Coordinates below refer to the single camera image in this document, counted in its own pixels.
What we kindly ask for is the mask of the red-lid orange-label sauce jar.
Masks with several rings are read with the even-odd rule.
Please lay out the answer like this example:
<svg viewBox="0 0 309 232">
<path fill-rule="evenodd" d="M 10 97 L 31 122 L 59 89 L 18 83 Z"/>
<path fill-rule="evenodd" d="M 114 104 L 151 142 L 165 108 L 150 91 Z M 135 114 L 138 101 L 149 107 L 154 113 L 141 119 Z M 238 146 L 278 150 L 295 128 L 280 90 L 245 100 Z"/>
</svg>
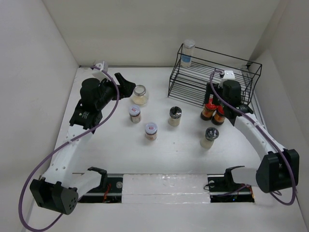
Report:
<svg viewBox="0 0 309 232">
<path fill-rule="evenodd" d="M 218 106 L 218 108 L 216 109 L 215 114 L 213 115 L 211 121 L 214 125 L 217 125 L 217 126 L 220 126 L 224 123 L 225 115 L 224 115 L 224 110 L 223 110 L 222 106 Z"/>
</svg>

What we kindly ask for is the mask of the red-lid dark sauce jar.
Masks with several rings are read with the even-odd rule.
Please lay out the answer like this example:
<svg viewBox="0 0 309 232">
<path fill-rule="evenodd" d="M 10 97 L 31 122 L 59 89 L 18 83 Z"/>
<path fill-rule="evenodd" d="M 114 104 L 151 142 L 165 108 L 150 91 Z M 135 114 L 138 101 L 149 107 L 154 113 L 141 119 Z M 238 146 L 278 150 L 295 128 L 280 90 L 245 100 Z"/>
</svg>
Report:
<svg viewBox="0 0 309 232">
<path fill-rule="evenodd" d="M 213 113 L 216 111 L 217 107 L 217 105 L 212 103 L 212 98 L 210 98 L 209 101 L 204 104 L 204 108 L 200 114 L 201 119 L 205 121 L 211 120 L 213 117 Z"/>
</svg>

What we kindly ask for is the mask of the round glass jar silver rim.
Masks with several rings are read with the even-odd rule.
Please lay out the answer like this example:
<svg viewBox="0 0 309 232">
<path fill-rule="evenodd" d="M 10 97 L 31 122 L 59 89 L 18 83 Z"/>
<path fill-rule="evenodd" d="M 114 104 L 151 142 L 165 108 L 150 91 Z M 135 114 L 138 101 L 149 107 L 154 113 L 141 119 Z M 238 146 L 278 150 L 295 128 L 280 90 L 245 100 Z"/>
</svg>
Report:
<svg viewBox="0 0 309 232">
<path fill-rule="evenodd" d="M 148 91 L 144 85 L 136 85 L 131 96 L 136 105 L 145 105 L 148 102 Z"/>
</svg>

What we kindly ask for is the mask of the silver-cap shaker bottle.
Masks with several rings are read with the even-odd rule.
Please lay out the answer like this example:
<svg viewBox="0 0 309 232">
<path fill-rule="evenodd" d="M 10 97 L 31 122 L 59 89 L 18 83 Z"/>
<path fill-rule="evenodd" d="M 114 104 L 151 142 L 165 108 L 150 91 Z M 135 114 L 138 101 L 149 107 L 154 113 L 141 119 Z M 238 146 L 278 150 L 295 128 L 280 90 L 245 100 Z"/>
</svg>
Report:
<svg viewBox="0 0 309 232">
<path fill-rule="evenodd" d="M 210 149 L 218 137 L 219 131 L 214 127 L 209 127 L 206 129 L 204 137 L 200 140 L 200 145 L 205 149 Z"/>
</svg>

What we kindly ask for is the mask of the black-cap grinder bottle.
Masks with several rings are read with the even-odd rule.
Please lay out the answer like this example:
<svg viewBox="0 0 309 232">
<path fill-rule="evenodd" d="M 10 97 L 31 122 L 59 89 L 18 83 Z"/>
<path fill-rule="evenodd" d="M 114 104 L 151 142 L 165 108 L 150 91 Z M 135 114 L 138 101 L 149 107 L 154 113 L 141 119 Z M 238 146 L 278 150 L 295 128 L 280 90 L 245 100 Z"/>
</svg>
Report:
<svg viewBox="0 0 309 232">
<path fill-rule="evenodd" d="M 182 116 L 182 110 L 180 107 L 178 106 L 171 107 L 169 110 L 168 123 L 174 127 L 178 126 L 181 120 L 181 116 Z"/>
</svg>

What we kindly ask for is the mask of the blue-label jar silver lid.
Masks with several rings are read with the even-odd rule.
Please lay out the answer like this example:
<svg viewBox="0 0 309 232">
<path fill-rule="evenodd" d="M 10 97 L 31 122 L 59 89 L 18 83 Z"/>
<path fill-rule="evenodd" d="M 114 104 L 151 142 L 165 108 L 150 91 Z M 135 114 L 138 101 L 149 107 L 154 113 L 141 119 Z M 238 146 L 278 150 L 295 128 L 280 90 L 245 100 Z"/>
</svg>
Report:
<svg viewBox="0 0 309 232">
<path fill-rule="evenodd" d="M 181 66 L 189 67 L 195 48 L 195 41 L 192 39 L 186 39 L 183 43 L 182 55 L 181 55 Z"/>
</svg>

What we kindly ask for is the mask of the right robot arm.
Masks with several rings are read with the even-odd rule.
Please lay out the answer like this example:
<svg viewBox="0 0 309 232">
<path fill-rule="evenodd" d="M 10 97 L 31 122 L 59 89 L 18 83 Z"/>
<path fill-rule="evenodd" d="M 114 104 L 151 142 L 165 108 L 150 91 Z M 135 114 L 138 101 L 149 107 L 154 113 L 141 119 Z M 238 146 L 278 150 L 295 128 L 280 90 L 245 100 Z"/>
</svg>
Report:
<svg viewBox="0 0 309 232">
<path fill-rule="evenodd" d="M 235 190 L 240 184 L 245 184 L 258 186 L 264 193 L 276 194 L 283 189 L 292 189 L 292 193 L 296 194 L 299 154 L 278 143 L 261 126 L 250 106 L 243 104 L 240 98 L 240 84 L 235 80 L 207 84 L 205 102 L 211 101 L 222 108 L 224 117 L 243 134 L 261 160 L 258 168 L 227 168 L 224 187 Z"/>
</svg>

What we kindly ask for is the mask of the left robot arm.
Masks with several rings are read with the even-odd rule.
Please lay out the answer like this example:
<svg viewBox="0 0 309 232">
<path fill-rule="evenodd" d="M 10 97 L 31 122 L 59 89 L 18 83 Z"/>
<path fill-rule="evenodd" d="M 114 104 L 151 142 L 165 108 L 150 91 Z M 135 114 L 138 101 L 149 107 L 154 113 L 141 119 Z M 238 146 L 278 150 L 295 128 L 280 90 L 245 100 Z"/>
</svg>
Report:
<svg viewBox="0 0 309 232">
<path fill-rule="evenodd" d="M 80 100 L 70 119 L 67 145 L 56 152 L 50 167 L 40 180 L 33 179 L 30 191 L 41 208 L 69 215 L 77 202 L 86 193 L 95 189 L 104 191 L 107 187 L 107 171 L 90 167 L 80 177 L 73 176 L 79 157 L 78 150 L 95 133 L 102 120 L 102 109 L 110 102 L 129 98 L 135 83 L 126 80 L 119 72 L 114 75 L 119 82 L 95 77 L 85 79 L 80 89 Z"/>
</svg>

